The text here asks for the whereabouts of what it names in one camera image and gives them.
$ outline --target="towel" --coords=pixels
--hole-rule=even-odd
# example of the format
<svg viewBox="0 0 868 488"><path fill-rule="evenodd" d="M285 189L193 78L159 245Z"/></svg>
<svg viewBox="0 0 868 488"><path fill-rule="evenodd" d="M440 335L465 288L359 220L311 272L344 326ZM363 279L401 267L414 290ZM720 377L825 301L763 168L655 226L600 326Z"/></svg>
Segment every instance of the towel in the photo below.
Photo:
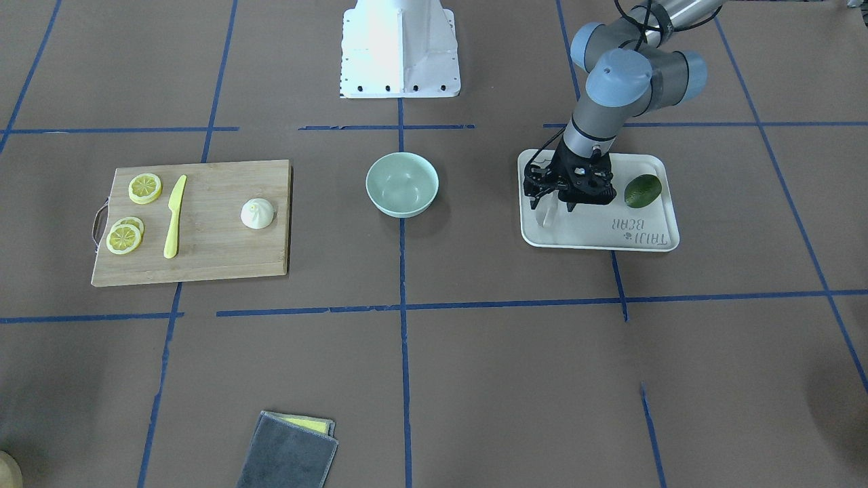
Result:
<svg viewBox="0 0 868 488"><path fill-rule="evenodd" d="M334 422L261 412L236 488L322 488L338 441Z"/></svg>

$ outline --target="metal handle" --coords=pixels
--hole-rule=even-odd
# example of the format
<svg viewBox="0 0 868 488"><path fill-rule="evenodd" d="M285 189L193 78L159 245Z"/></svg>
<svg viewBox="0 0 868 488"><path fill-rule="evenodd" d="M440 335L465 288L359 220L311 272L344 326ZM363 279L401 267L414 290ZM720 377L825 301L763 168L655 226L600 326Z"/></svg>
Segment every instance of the metal handle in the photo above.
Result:
<svg viewBox="0 0 868 488"><path fill-rule="evenodd" d="M100 240L102 239L102 232L100 232L101 228L105 228L106 219L101 218L108 210L109 210L109 199L106 198L106 201L102 204L99 210L96 211L94 215L94 233L93 239L94 244L96 245L94 252L100 250Z"/></svg>

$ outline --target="blue joint cap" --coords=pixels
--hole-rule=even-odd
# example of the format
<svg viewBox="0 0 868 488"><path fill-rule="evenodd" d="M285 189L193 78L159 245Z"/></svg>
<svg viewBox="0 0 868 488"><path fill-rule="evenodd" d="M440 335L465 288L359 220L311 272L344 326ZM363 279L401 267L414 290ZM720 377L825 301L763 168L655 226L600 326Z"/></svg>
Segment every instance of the blue joint cap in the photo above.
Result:
<svg viewBox="0 0 868 488"><path fill-rule="evenodd" d="M569 45L569 57L579 68L584 69L585 73L588 69L585 68L585 51L588 49L588 41L597 27L604 25L601 22L586 23L575 33L573 43Z"/></svg>
<svg viewBox="0 0 868 488"><path fill-rule="evenodd" d="M603 107L626 107L651 87L651 62L636 51L612 49L600 56L585 91Z"/></svg>
<svg viewBox="0 0 868 488"><path fill-rule="evenodd" d="M687 90L685 90L681 101L675 105L696 97L708 82L708 66L702 56L695 51L680 51L680 53L687 60Z"/></svg>

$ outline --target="knife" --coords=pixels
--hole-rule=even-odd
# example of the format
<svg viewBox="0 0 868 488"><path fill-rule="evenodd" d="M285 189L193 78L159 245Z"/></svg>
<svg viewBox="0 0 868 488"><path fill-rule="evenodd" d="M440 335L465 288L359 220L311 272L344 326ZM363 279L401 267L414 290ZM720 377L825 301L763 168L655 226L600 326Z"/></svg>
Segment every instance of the knife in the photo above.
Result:
<svg viewBox="0 0 868 488"><path fill-rule="evenodd" d="M172 211L172 220L168 223L166 246L163 248L163 257L168 260L178 254L178 217L181 216L181 198L184 196L186 184L187 175L181 175L172 188L172 196L168 197L168 209Z"/></svg>

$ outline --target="lemon slice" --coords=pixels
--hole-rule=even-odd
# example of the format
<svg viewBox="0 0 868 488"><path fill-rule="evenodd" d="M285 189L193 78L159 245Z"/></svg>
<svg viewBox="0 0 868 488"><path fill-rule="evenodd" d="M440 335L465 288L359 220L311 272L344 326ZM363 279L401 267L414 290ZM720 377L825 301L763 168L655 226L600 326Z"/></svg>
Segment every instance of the lemon slice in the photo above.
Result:
<svg viewBox="0 0 868 488"><path fill-rule="evenodd" d="M121 224L129 224L129 225L139 229L139 232L141 233L142 237L145 234L145 222L141 221L141 219L138 217L132 217L132 216L124 217L124 218L120 219L119 221L115 222L114 224L112 224L112 226L110 228L108 228L108 231L111 232L111 231L115 230L115 228Z"/></svg>
<svg viewBox="0 0 868 488"><path fill-rule="evenodd" d="M133 203L144 205L160 197L162 182L160 177L153 173L142 173L129 183L129 199Z"/></svg>
<svg viewBox="0 0 868 488"><path fill-rule="evenodd" d="M106 238L106 247L113 254L126 254L134 251L141 244L141 232L131 224L119 224L112 227Z"/></svg>

